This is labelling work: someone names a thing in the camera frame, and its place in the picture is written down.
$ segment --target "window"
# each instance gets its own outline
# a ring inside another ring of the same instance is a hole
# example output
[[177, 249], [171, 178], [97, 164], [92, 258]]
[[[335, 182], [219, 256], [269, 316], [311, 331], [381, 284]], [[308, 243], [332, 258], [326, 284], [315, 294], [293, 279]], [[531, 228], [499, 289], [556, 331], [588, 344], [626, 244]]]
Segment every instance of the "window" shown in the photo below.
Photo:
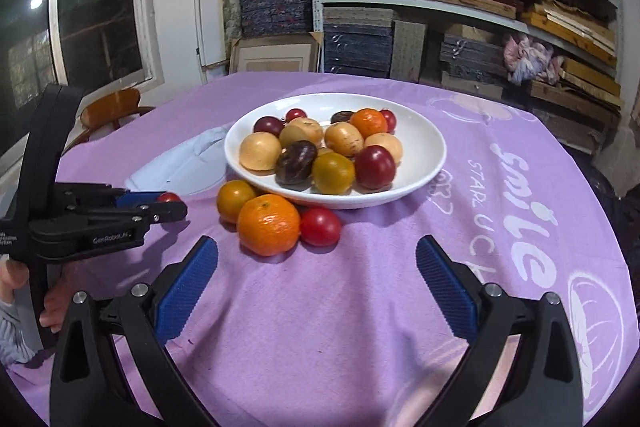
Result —
[[151, 0], [0, 0], [0, 175], [18, 161], [47, 84], [83, 105], [156, 78]]

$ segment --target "beige round fruit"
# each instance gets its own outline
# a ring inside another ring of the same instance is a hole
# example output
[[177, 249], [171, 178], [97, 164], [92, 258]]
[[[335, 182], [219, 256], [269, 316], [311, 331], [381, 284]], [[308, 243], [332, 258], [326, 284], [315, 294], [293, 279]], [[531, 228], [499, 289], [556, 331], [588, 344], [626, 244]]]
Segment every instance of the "beige round fruit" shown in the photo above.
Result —
[[370, 145], [380, 145], [381, 147], [384, 147], [391, 153], [396, 164], [400, 163], [400, 160], [402, 160], [402, 154], [404, 153], [402, 150], [402, 142], [392, 134], [387, 132], [372, 134], [364, 140], [364, 147], [369, 147]]
[[279, 140], [269, 132], [254, 132], [240, 144], [240, 165], [252, 171], [270, 171], [282, 152]]
[[280, 145], [282, 145], [283, 149], [287, 148], [293, 142], [308, 140], [306, 132], [296, 125], [286, 125], [281, 131], [278, 139], [280, 140]]
[[316, 147], [320, 147], [322, 144], [322, 126], [316, 120], [302, 117], [295, 118], [289, 122], [285, 129], [289, 125], [300, 127], [300, 129], [305, 132], [306, 139], [309, 140], [309, 142], [314, 143]]
[[343, 156], [355, 156], [364, 147], [362, 134], [348, 122], [329, 126], [324, 133], [324, 142], [334, 152]]

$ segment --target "white cloth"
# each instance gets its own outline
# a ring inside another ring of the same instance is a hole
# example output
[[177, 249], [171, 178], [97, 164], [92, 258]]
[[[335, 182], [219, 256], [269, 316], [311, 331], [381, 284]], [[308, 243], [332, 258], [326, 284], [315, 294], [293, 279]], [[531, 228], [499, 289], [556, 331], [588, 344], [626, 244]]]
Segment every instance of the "white cloth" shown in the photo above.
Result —
[[166, 191], [179, 196], [202, 192], [225, 175], [223, 127], [206, 130], [162, 153], [134, 172], [124, 185], [138, 192]]

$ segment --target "purple tablecloth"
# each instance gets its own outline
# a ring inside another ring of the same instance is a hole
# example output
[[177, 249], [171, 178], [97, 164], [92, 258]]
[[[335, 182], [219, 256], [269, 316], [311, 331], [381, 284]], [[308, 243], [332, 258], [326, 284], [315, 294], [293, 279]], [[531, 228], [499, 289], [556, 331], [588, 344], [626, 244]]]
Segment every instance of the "purple tablecloth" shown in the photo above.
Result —
[[[189, 137], [311, 92], [370, 94], [415, 109], [447, 141], [444, 169], [395, 203], [339, 212], [345, 226], [335, 250], [298, 245], [267, 261], [241, 253], [237, 236], [220, 225], [215, 187], [187, 197], [187, 223], [153, 227], [144, 248], [82, 263], [85, 288], [98, 298], [119, 295], [210, 235], [219, 268], [168, 349], [222, 426], [399, 426], [404, 406], [426, 407], [466, 346], [450, 333], [415, 267], [416, 242], [431, 233], [483, 282], [520, 297], [561, 296], [589, 419], [638, 349], [628, 269], [577, 166], [530, 114], [392, 80], [239, 73], [78, 146], [62, 158], [58, 178], [122, 186]], [[153, 412], [126, 343], [117, 345], [136, 396]], [[50, 365], [13, 368], [44, 418]], [[420, 395], [425, 385], [431, 394]]]

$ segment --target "dark purple tomato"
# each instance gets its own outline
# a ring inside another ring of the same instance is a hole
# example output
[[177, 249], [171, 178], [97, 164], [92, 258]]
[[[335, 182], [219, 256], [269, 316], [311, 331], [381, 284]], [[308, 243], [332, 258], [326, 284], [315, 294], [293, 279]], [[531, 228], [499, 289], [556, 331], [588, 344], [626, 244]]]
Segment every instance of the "dark purple tomato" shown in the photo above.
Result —
[[378, 190], [396, 177], [396, 162], [391, 153], [380, 145], [365, 147], [356, 156], [356, 181], [365, 188]]
[[382, 113], [382, 116], [384, 116], [386, 120], [386, 131], [393, 132], [394, 129], [396, 128], [396, 125], [398, 124], [398, 121], [396, 120], [396, 115], [394, 115], [388, 109], [382, 109], [380, 112]]
[[314, 247], [335, 245], [341, 231], [340, 219], [327, 208], [310, 208], [300, 219], [300, 237]]
[[262, 118], [258, 118], [258, 121], [254, 124], [254, 132], [268, 132], [273, 134], [276, 138], [280, 136], [283, 129], [284, 124], [275, 116], [264, 116]]
[[295, 120], [296, 118], [306, 118], [306, 112], [302, 109], [289, 109], [284, 117], [287, 122]]

